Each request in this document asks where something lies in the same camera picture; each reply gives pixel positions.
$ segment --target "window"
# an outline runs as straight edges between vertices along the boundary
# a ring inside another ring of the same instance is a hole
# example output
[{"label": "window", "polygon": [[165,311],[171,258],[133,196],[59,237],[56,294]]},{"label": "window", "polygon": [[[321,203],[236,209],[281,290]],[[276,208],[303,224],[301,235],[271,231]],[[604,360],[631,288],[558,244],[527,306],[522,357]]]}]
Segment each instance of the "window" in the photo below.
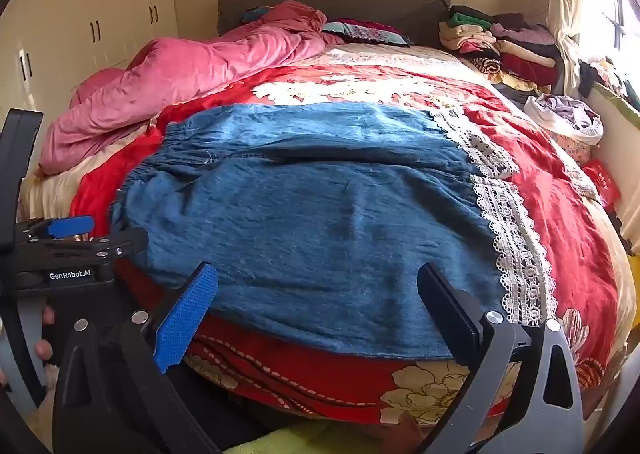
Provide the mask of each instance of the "window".
[{"label": "window", "polygon": [[616,70],[640,87],[640,22],[628,0],[581,0],[580,58],[608,56]]}]

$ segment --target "pile of clothes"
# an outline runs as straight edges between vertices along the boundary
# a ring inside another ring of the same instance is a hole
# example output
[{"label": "pile of clothes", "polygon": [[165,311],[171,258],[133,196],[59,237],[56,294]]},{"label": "pile of clothes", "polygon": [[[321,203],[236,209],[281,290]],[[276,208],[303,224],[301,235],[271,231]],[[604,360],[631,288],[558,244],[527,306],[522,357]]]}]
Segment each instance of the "pile of clothes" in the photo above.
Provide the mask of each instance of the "pile of clothes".
[{"label": "pile of clothes", "polygon": [[594,82],[598,82],[620,98],[624,98],[629,105],[640,112],[638,94],[631,82],[620,77],[613,65],[613,61],[609,57],[596,62],[580,61],[580,86],[578,87],[578,92],[584,98],[589,97]]},{"label": "pile of clothes", "polygon": [[521,13],[489,16],[452,6],[447,22],[440,23],[440,42],[520,104],[530,94],[551,92],[564,74],[553,35],[525,22]]}]

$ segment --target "denim fabric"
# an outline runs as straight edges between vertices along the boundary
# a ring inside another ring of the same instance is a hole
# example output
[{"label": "denim fabric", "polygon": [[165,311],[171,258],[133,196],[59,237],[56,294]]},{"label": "denim fabric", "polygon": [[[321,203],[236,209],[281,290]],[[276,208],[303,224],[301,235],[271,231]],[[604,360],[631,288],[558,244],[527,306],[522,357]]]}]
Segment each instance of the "denim fabric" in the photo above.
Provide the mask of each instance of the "denim fabric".
[{"label": "denim fabric", "polygon": [[341,354],[448,358],[418,297],[421,265],[485,310],[504,296],[472,173],[414,109],[235,104],[170,125],[112,225],[148,230],[135,262],[161,285],[212,262],[211,311],[239,325]]}]

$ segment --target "floral pillow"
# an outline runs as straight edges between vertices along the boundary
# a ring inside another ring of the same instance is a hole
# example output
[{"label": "floral pillow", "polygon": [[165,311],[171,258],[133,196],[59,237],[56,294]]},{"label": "floral pillow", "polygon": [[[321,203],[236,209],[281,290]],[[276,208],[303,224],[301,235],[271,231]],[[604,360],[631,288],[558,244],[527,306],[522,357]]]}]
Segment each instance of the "floral pillow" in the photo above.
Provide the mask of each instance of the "floral pillow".
[{"label": "floral pillow", "polygon": [[336,19],[322,27],[323,32],[333,33],[345,40],[360,44],[387,44],[401,48],[409,47],[412,42],[396,28],[375,22],[363,22],[353,19]]}]

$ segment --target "blue gripper pad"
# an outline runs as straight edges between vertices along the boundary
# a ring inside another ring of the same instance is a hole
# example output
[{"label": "blue gripper pad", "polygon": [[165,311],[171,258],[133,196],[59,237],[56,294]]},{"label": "blue gripper pad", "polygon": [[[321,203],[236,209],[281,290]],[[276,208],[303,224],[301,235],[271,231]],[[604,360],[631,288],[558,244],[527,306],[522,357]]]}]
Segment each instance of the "blue gripper pad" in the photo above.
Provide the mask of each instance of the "blue gripper pad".
[{"label": "blue gripper pad", "polygon": [[162,374],[180,363],[217,292],[218,272],[208,262],[201,262],[156,329],[154,360]]},{"label": "blue gripper pad", "polygon": [[90,215],[82,215],[81,217],[54,219],[47,227],[47,231],[54,239],[63,239],[72,235],[89,233],[93,231],[94,226],[94,219]]}]

